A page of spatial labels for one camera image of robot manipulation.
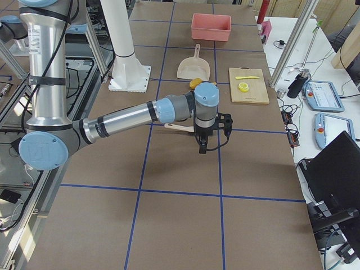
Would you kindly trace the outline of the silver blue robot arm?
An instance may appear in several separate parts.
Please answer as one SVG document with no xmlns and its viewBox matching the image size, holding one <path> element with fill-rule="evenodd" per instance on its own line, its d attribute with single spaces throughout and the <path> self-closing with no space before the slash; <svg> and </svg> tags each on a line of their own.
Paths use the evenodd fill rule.
<svg viewBox="0 0 360 270">
<path fill-rule="evenodd" d="M 20 1 L 19 12 L 29 38 L 32 109 L 22 122 L 25 134 L 19 143 L 21 159 L 38 170 L 56 169 L 80 149 L 100 138 L 152 122 L 163 124 L 192 119 L 200 153 L 209 151 L 208 138 L 222 130 L 232 131 L 230 114 L 218 111 L 219 90 L 201 83 L 194 91 L 169 95 L 109 114 L 88 119 L 98 93 L 89 87 L 79 109 L 69 112 L 66 79 L 65 34 L 75 26 L 92 27 L 85 1 Z"/>
</svg>

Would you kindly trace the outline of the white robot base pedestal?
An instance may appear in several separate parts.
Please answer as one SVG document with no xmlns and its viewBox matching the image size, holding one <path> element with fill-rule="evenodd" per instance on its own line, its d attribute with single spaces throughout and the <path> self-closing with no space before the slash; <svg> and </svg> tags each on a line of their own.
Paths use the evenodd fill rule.
<svg viewBox="0 0 360 270">
<path fill-rule="evenodd" d="M 146 92 L 151 67 L 136 57 L 125 2 L 102 0 L 101 6 L 115 53 L 109 90 Z"/>
</svg>

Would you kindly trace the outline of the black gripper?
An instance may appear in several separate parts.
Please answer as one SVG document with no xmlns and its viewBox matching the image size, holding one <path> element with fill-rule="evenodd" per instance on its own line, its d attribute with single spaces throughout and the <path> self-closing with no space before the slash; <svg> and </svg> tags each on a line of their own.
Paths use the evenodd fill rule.
<svg viewBox="0 0 360 270">
<path fill-rule="evenodd" d="M 231 114 L 216 112 L 209 120 L 201 120 L 196 116 L 194 131 L 196 139 L 199 141 L 199 153 L 207 152 L 208 137 L 213 135 L 213 131 L 222 130 L 226 137 L 225 144 L 227 144 L 232 132 L 232 123 Z"/>
</svg>

